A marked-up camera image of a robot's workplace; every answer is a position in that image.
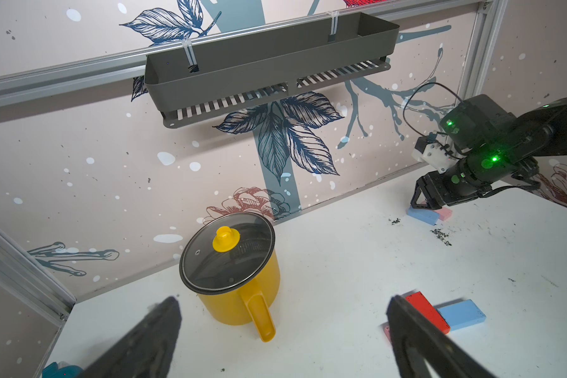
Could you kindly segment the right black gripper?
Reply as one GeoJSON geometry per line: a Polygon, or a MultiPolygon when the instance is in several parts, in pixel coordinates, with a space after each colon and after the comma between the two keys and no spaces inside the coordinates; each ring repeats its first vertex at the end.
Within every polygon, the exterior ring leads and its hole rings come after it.
{"type": "Polygon", "coordinates": [[[500,178],[500,157],[489,157],[481,163],[465,158],[445,173],[433,171],[422,176],[409,204],[413,209],[433,210],[488,198],[496,194],[491,185],[500,178]]]}

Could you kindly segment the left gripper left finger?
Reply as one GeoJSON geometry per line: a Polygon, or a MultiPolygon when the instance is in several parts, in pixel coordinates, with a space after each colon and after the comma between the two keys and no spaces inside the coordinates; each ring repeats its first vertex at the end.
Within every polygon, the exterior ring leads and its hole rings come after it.
{"type": "Polygon", "coordinates": [[[80,376],[167,377],[181,323],[179,302],[170,296],[80,376]]]}

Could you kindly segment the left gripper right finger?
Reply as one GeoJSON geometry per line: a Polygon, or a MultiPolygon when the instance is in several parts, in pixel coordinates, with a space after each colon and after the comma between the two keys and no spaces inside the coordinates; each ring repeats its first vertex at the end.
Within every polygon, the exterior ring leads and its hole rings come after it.
{"type": "Polygon", "coordinates": [[[387,318],[401,377],[494,377],[402,296],[392,297],[387,318]]]}

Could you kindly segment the pink block cluster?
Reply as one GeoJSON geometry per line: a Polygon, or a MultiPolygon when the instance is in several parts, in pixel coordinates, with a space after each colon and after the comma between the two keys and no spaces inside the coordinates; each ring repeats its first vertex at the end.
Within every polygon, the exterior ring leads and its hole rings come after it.
{"type": "Polygon", "coordinates": [[[390,333],[390,327],[389,324],[385,324],[384,325],[384,335],[386,336],[387,340],[389,341],[389,343],[392,342],[392,337],[391,337],[391,333],[390,333]]]}

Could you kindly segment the red block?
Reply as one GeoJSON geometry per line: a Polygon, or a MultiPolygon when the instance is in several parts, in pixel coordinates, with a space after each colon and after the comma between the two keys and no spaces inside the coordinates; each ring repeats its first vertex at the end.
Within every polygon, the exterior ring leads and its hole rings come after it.
{"type": "Polygon", "coordinates": [[[449,324],[447,324],[439,311],[431,304],[431,302],[428,301],[428,299],[426,299],[426,297],[420,291],[406,296],[405,299],[444,335],[447,335],[450,332],[449,324]]]}

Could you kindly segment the blue block cluster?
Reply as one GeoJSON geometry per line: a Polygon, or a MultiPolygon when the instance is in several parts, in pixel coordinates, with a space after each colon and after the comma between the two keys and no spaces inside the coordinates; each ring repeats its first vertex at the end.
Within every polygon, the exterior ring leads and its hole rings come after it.
{"type": "Polygon", "coordinates": [[[471,299],[439,307],[438,311],[451,331],[471,327],[487,319],[484,312],[471,299]]]}

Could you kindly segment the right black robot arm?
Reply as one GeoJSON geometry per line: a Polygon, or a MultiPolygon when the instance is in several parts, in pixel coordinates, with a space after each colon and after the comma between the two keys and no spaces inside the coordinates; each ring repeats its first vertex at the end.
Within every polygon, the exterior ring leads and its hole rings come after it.
{"type": "Polygon", "coordinates": [[[540,183],[538,157],[567,156],[567,98],[519,117],[485,94],[460,102],[439,123],[460,149],[452,167],[436,169],[417,180],[410,205],[436,210],[503,192],[492,185],[506,176],[518,189],[533,192],[540,183]]]}

